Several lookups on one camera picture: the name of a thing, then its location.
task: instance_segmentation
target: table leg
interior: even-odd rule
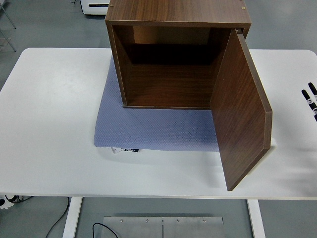
[[[265,238],[263,221],[259,207],[259,201],[248,199],[249,214],[254,238]]]
[[[74,238],[83,197],[72,197],[67,214],[63,238]]]

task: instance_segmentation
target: white table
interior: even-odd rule
[[[218,152],[97,148],[110,49],[26,49],[0,92],[0,194],[317,199],[310,51],[250,50],[273,109],[272,149],[231,192]]]

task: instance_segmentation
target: walnut wood grain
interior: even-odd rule
[[[111,24],[250,27],[243,0],[111,0]]]
[[[229,28],[207,29],[202,45],[134,44],[132,26],[109,29],[124,107],[209,108]]]
[[[269,150],[272,109],[239,30],[231,31],[211,111],[227,189],[233,190]]]

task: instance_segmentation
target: cabinet door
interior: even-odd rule
[[[269,150],[272,109],[240,29],[232,29],[211,98],[227,189]]]

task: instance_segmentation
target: label tag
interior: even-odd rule
[[[124,149],[124,151],[139,152],[139,149]]]
[[[117,154],[117,153],[121,152],[123,149],[121,149],[121,148],[116,148],[116,147],[111,147],[111,150],[112,150],[112,152],[113,152],[114,154]]]

